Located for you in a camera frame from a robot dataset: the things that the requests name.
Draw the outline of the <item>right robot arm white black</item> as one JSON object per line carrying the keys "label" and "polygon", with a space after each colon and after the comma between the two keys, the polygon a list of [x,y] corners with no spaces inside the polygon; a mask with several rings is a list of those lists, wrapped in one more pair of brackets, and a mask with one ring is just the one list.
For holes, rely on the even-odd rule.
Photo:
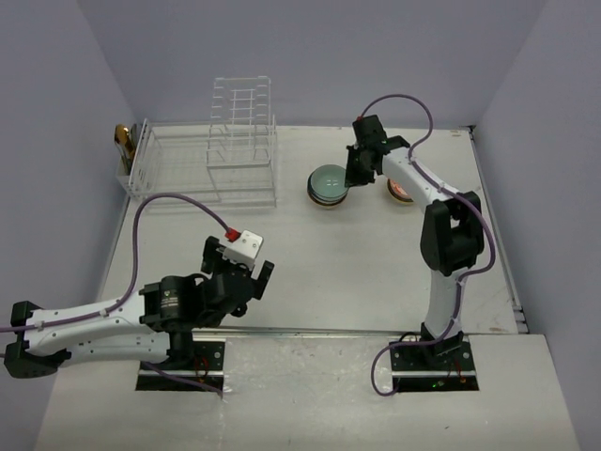
{"label": "right robot arm white black", "polygon": [[378,116],[357,117],[352,129],[355,143],[347,147],[345,185],[364,186],[383,175],[401,185],[424,215],[420,252],[431,271],[428,311],[420,340],[399,354],[439,369],[463,340],[460,277],[484,251],[480,198],[446,187],[420,164],[402,136],[387,135]]}

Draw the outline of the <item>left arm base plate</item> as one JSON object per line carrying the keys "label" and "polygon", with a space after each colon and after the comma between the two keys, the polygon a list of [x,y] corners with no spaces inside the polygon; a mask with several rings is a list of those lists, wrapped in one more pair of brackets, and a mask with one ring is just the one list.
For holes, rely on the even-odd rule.
{"label": "left arm base plate", "polygon": [[192,358],[183,363],[139,366],[135,390],[139,392],[223,391],[224,340],[194,341]]}

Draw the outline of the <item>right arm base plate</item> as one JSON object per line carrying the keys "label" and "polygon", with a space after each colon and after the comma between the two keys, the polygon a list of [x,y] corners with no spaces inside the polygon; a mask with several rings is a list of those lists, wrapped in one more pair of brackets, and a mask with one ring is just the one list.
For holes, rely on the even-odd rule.
{"label": "right arm base plate", "polygon": [[480,389],[470,342],[449,353],[426,358],[419,347],[390,350],[395,393],[475,392]]}

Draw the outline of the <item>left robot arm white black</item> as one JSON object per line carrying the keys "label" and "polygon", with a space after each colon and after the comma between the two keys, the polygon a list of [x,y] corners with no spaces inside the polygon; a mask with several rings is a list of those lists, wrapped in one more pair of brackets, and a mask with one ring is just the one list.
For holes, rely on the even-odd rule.
{"label": "left robot arm white black", "polygon": [[274,265],[253,275],[262,237],[245,230],[235,241],[206,240],[200,272],[165,276],[109,300],[65,309],[23,301],[12,307],[16,335],[4,352],[15,379],[52,375],[61,367],[97,361],[139,361],[183,369],[193,362],[193,330],[216,328],[227,316],[240,318],[262,298]]}

